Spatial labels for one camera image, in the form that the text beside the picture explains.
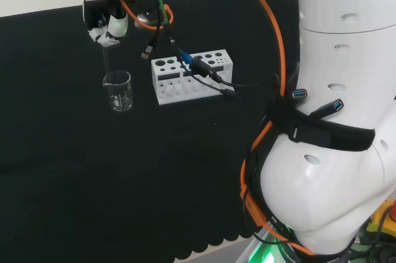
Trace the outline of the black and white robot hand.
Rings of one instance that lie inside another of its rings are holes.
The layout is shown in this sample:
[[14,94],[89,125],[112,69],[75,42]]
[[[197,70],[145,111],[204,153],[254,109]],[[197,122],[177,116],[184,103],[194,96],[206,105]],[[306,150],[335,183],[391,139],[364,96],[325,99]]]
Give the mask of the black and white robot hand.
[[90,38],[102,45],[117,45],[126,35],[128,16],[119,0],[84,0],[84,24]]

